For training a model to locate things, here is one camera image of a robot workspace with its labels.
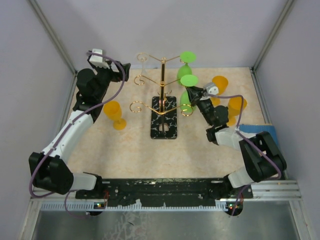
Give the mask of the clear wine glass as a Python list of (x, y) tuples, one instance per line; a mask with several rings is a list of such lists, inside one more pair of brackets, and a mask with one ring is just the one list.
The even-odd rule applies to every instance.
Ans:
[(139, 77), (139, 85), (143, 85), (145, 83), (145, 77), (148, 76), (146, 64), (149, 60), (149, 54), (146, 52), (138, 53), (136, 56), (137, 60), (141, 63), (141, 73)]

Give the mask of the orange plastic wine glass back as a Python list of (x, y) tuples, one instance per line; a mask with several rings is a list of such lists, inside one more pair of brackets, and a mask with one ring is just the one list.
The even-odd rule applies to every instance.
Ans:
[[(217, 75), (212, 79), (212, 82), (217, 86), (218, 93), (216, 93), (217, 96), (220, 96), (223, 94), (228, 87), (229, 81), (226, 77)], [(217, 97), (211, 97), (210, 98), (212, 104), (214, 107), (218, 106), (221, 102), (221, 100)]]

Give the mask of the orange plastic wine glass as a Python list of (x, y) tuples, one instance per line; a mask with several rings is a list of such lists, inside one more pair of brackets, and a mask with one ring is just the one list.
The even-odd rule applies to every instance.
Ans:
[(247, 106), (247, 100), (241, 97), (231, 98), (228, 102), (228, 123), (227, 126), (231, 127), (238, 124), (242, 118), (242, 111)]
[[(223, 94), (228, 87), (229, 81), (226, 77), (217, 75), (212, 79), (212, 82), (217, 86), (218, 93), (216, 93), (217, 96), (220, 96)], [(221, 102), (221, 100), (217, 97), (211, 97), (210, 98), (212, 104), (214, 107), (218, 106)]]
[(103, 106), (104, 114), (113, 121), (113, 128), (117, 131), (123, 130), (127, 122), (122, 118), (122, 109), (117, 101), (109, 101)]

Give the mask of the green plastic wine glass front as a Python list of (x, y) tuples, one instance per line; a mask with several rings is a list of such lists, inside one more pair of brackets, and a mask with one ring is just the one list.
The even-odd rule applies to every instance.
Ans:
[(180, 62), (183, 64), (176, 75), (176, 78), (178, 79), (178, 83), (182, 85), (181, 78), (185, 75), (191, 75), (192, 69), (189, 66), (190, 63), (193, 63), (196, 60), (197, 56), (192, 51), (183, 51), (180, 54)]

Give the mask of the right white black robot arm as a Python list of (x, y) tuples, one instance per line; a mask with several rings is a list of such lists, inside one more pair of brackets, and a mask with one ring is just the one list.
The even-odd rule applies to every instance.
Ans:
[(220, 189), (221, 196), (235, 198), (244, 186), (269, 180), (274, 175), (281, 177), (287, 169), (287, 162), (269, 132), (246, 133), (239, 127), (227, 125), (229, 108), (213, 105), (210, 98), (214, 96), (214, 88), (215, 85), (203, 88), (190, 86), (186, 92), (189, 106), (198, 107), (210, 126), (206, 130), (208, 141), (241, 152), (244, 167), (224, 176)]

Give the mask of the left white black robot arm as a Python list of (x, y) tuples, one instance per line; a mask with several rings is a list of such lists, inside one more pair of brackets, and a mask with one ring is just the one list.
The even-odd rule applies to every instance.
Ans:
[(103, 195), (104, 186), (98, 183), (100, 176), (73, 173), (67, 163), (79, 140), (96, 122), (106, 104), (103, 99), (110, 83), (124, 83), (129, 79), (130, 63), (116, 61), (117, 71), (113, 71), (111, 63), (107, 61), (104, 67), (92, 63), (77, 73), (78, 92), (69, 120), (47, 147), (29, 156), (29, 192), (32, 197), (38, 197), (33, 187), (46, 190), (49, 195), (65, 195), (71, 191), (86, 191), (95, 199)]

